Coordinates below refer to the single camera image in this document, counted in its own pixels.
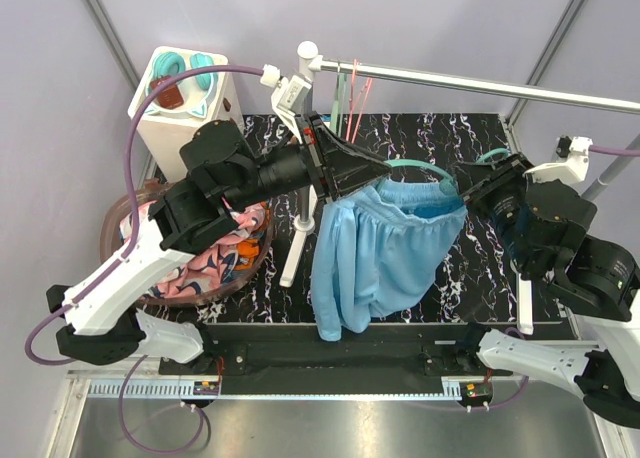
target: blue garment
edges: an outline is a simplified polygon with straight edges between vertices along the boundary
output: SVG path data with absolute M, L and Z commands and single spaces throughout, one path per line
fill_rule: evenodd
M 364 331 L 416 305 L 460 233 L 467 210 L 437 183 L 384 180 L 326 205 L 311 272 L 311 302 L 323 340 L 342 326 Z

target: patterned cloth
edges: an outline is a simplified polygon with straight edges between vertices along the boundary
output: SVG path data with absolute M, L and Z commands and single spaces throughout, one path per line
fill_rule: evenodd
M 149 207 L 153 203 L 145 203 L 138 208 L 140 221 L 148 218 Z M 173 270 L 152 286 L 144 297 L 171 299 L 201 295 L 233 281 L 238 276 L 233 273 L 238 262 L 246 270 L 249 259 L 260 253 L 259 237 L 266 225 L 267 210 L 258 203 L 247 207 L 243 213 L 232 211 L 231 216 L 238 223 L 237 229 L 186 265 Z M 123 241 L 131 236 L 131 214 L 120 222 L 120 236 Z

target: marble pattern surface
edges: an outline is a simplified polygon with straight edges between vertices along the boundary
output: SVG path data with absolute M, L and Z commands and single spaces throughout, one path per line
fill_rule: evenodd
M 279 141 L 284 126 L 273 116 L 246 117 L 246 137 L 254 152 Z M 412 158 L 442 168 L 453 161 L 475 161 L 506 147 L 507 139 L 494 114 L 371 114 L 364 115 L 356 144 L 384 158 Z M 438 177 L 425 170 L 394 170 L 394 180 L 424 182 Z M 297 214 L 295 194 L 271 203 L 276 232 L 261 270 L 244 289 L 227 299 L 197 308 L 147 307 L 147 311 L 179 321 L 313 323 L 310 275 L 317 235 L 307 239 L 298 273 L 289 289 L 279 285 Z M 321 219 L 321 207 L 315 218 Z M 386 322 L 509 322 L 516 317 L 515 275 L 490 224 L 469 218 L 437 271 L 436 282 L 416 306 L 388 316 Z M 534 302 L 535 321 L 557 321 L 550 300 Z

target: gray wall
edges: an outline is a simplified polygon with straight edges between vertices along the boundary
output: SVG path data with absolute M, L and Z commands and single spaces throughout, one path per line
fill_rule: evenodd
M 541 85 L 640 102 L 638 0 L 589 0 Z M 640 133 L 640 116 L 561 105 L 529 104 L 516 131 L 534 162 L 549 161 L 555 137 L 589 136 L 601 146 L 624 148 Z M 593 155 L 584 189 L 612 161 Z M 640 161 L 596 200 L 592 234 L 616 241 L 640 260 L 637 228 Z
M 80 0 L 0 0 L 0 17 L 0 443 L 2 456 L 34 458 L 64 370 L 28 361 L 23 342 L 47 313 L 46 289 L 98 265 L 102 219 L 124 194 L 131 93 Z M 52 336 L 40 354 L 56 356 Z
M 290 72 L 315 41 L 331 58 L 524 82 L 568 0 L 103 0 L 139 71 L 159 44 L 270 63 Z M 268 91 L 238 78 L 245 113 L 268 113 Z M 319 76 L 316 109 L 330 110 L 335 77 Z M 370 112 L 494 111 L 511 100 L 378 81 Z

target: white plastic container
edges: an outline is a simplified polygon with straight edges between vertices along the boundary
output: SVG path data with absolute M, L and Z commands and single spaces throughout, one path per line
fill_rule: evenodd
M 152 65 L 155 58 L 164 52 L 173 51 L 184 58 L 190 69 L 189 58 L 202 53 L 211 56 L 216 65 L 226 65 L 226 56 L 203 51 L 185 50 L 170 46 L 160 46 L 151 55 L 147 68 L 142 75 L 128 113 L 131 118 L 144 98 L 149 86 Z M 236 88 L 230 73 L 218 73 L 217 85 L 211 92 L 201 90 L 195 78 L 183 80 L 178 88 L 184 97 L 184 104 L 173 110 L 166 110 L 154 104 L 155 109 L 145 113 L 138 126 L 138 133 L 156 160 L 158 167 L 170 183 L 183 179 L 187 169 L 180 159 L 180 148 L 193 139 L 198 128 L 212 120 L 233 120 L 244 131 L 242 112 L 236 95 Z

